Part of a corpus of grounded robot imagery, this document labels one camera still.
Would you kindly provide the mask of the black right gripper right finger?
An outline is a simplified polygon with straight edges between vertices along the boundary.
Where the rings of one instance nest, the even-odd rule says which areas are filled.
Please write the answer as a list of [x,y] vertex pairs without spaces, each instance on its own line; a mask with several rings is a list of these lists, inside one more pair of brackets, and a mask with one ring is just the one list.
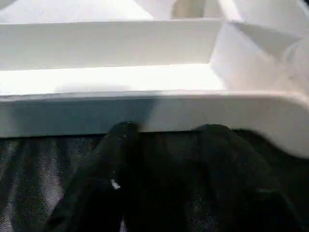
[[201,157],[221,232],[300,232],[301,221],[264,157],[227,126],[200,127]]

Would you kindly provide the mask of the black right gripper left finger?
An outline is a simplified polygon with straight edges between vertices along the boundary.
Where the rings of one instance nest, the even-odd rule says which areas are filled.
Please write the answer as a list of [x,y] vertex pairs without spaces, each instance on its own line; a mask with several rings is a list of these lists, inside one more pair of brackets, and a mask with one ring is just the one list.
[[114,125],[80,164],[48,219],[50,232],[118,232],[121,228],[120,177],[135,148],[139,127]]

